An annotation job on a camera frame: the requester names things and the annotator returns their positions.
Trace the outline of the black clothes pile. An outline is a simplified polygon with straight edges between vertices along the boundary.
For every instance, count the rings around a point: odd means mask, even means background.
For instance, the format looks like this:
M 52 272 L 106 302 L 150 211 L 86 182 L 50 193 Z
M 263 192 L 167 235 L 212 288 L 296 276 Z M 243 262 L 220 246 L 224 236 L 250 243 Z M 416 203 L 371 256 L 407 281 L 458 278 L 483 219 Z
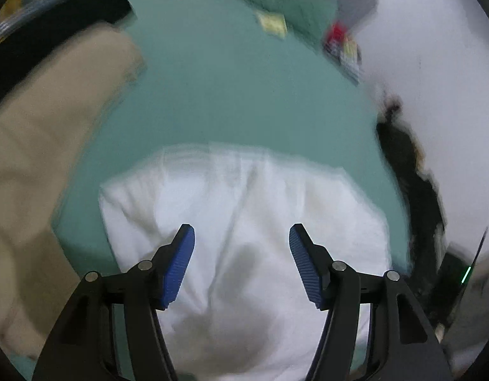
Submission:
M 432 326 L 436 316 L 432 291 L 437 280 L 437 233 L 445 228 L 437 191 L 421 173 L 422 155 L 411 130 L 399 121 L 402 101 L 386 95 L 377 119 L 376 134 L 394 173 L 409 216 L 411 269 L 406 281 Z

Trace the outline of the yellow packet on bed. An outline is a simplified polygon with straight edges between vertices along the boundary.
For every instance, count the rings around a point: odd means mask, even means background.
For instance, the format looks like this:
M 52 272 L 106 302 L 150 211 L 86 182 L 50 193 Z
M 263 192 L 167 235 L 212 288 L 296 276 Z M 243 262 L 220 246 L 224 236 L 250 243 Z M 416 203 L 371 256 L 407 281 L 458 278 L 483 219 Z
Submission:
M 255 12 L 256 19 L 261 26 L 261 29 L 275 37 L 285 39 L 288 34 L 288 27 L 283 15 L 277 13 L 269 13 L 264 11 Z

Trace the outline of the green pillow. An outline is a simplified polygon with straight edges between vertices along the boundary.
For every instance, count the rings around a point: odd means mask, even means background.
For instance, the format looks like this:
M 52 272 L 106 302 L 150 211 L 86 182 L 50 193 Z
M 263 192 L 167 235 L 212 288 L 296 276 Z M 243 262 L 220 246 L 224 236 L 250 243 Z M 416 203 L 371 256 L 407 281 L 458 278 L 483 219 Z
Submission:
M 258 9 L 284 16 L 288 28 L 319 51 L 338 14 L 337 0 L 245 0 Z

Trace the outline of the tablet with dark screen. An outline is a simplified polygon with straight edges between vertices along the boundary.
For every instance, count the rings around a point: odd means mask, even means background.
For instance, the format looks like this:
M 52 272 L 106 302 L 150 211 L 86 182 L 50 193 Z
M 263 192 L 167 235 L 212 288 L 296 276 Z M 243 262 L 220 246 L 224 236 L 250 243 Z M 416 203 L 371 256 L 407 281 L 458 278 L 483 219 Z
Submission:
M 0 43 L 15 30 L 60 5 L 60 3 L 64 1 L 66 0 L 35 0 L 32 3 L 28 3 L 24 8 L 0 22 Z

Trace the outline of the white hooded jacket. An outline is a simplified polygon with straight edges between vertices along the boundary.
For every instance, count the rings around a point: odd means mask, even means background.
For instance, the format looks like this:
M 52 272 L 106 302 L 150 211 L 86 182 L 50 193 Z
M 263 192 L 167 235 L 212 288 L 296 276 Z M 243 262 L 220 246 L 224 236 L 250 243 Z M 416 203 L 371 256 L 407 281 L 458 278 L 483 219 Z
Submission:
M 325 315 L 306 296 L 292 225 L 356 271 L 391 266 L 386 218 L 344 171 L 269 150 L 165 148 L 104 183 L 99 208 L 122 271 L 193 226 L 180 291 L 159 320 L 174 368 L 198 380 L 306 376 Z

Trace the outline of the green bed sheet mattress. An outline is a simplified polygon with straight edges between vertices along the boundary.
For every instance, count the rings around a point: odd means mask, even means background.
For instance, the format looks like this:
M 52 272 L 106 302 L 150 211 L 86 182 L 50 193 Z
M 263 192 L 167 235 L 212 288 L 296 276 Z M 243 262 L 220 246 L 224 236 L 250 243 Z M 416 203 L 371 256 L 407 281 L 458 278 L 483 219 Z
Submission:
M 385 216 L 391 266 L 407 264 L 407 220 L 364 92 L 296 37 L 261 31 L 243 0 L 128 0 L 145 70 L 88 143 L 54 220 L 77 273 L 119 270 L 101 186 L 160 150 L 228 145 L 342 170 Z

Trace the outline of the stack of books and papers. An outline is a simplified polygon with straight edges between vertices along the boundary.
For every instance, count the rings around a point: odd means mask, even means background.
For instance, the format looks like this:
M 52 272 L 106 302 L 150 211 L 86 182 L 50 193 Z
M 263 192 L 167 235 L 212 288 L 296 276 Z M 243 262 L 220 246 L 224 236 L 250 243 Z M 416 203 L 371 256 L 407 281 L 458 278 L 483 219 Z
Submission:
M 363 74 L 362 52 L 351 38 L 331 38 L 324 45 L 324 51 L 338 69 L 354 84 L 359 84 Z

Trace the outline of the beige folded garment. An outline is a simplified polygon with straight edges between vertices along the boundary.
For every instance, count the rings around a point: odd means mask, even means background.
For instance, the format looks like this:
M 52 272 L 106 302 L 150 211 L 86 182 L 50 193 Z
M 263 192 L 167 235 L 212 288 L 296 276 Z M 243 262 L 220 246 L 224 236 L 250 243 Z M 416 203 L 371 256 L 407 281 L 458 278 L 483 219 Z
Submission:
M 61 45 L 0 103 L 0 346 L 36 359 L 78 284 L 51 228 L 73 167 L 144 60 L 104 25 Z

